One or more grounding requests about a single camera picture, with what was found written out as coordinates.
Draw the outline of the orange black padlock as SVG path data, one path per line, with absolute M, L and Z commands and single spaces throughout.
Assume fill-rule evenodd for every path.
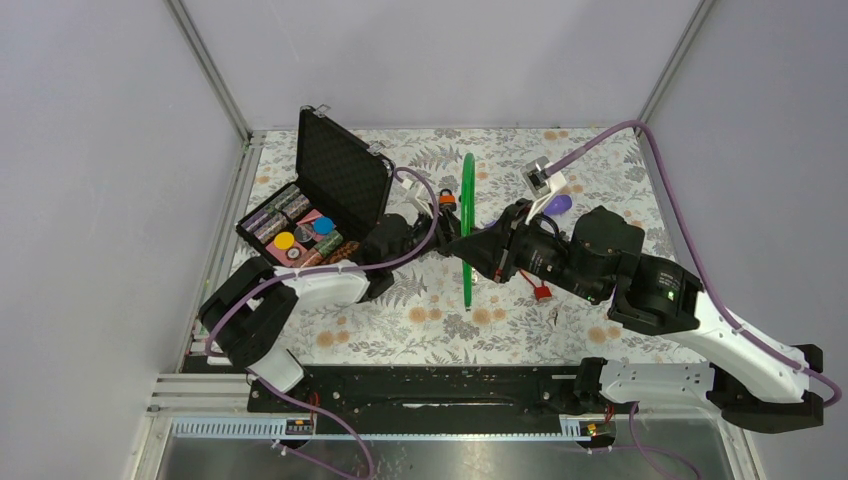
M 441 212 L 453 213 L 458 208 L 456 196 L 450 189 L 442 189 L 439 192 L 438 204 Z

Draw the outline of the green cable lock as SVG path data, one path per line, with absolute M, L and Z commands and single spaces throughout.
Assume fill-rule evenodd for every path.
M 461 236 L 466 237 L 471 234 L 475 224 L 475 157 L 472 153 L 467 153 L 463 158 L 463 170 L 461 177 L 461 192 L 460 192 L 460 229 Z M 463 305 L 467 312 L 471 311 L 472 295 L 473 295 L 473 270 L 467 263 L 462 264 L 463 276 Z

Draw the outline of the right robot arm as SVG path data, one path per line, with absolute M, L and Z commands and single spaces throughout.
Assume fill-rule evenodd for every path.
M 753 342 L 753 329 L 723 315 L 696 275 L 644 253 L 644 231 L 622 216 L 596 207 L 565 235 L 522 199 L 483 229 L 450 207 L 439 224 L 443 253 L 481 276 L 504 283 L 528 272 L 593 305 L 607 303 L 608 318 L 625 330 L 676 342 L 700 356 L 697 363 L 677 366 L 583 359 L 567 405 L 584 412 L 639 402 L 691 405 L 765 434 L 823 423 L 823 399 L 808 380 L 822 369 L 822 351 L 812 344 Z

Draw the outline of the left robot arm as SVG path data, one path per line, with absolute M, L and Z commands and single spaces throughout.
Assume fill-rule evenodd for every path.
M 457 238 L 460 221 L 444 212 L 418 215 L 414 224 L 387 214 L 346 259 L 306 268 L 274 267 L 252 257 L 200 307 L 198 317 L 230 364 L 272 388 L 288 411 L 309 401 L 301 363 L 280 337 L 289 318 L 327 306 L 374 300 L 395 283 L 394 272 Z

